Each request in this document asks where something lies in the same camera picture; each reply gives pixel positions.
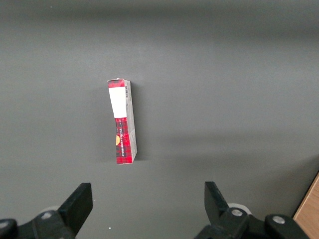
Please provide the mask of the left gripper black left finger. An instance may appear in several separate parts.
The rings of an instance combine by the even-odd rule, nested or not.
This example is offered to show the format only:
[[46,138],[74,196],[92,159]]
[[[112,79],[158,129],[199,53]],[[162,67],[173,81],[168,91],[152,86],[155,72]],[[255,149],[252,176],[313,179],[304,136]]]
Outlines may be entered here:
[[93,209],[91,183],[81,183],[56,210],[47,210],[29,222],[1,219],[2,239],[74,239]]

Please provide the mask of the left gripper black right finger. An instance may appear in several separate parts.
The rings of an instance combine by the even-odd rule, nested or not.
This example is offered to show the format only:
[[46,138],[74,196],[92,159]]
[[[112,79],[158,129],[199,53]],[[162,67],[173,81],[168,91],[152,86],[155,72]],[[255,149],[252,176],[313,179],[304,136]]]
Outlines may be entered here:
[[196,239],[307,239],[291,218],[270,214],[259,220],[239,207],[230,207],[215,182],[205,182],[204,205],[210,221]]

